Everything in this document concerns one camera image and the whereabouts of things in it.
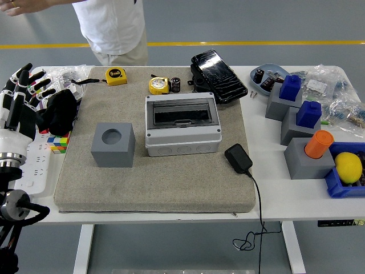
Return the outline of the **person's left hand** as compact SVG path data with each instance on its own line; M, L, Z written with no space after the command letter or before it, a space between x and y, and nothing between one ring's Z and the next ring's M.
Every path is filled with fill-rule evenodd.
M1 0L1 12L11 17L36 11L37 10L34 8L34 1Z

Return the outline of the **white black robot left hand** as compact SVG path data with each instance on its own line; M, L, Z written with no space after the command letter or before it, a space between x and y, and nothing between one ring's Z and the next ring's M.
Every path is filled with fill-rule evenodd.
M30 75L32 63L18 69L1 89L1 165L21 165L27 148L35 139L38 104L56 93L53 88L40 92L51 80L41 80L45 72Z

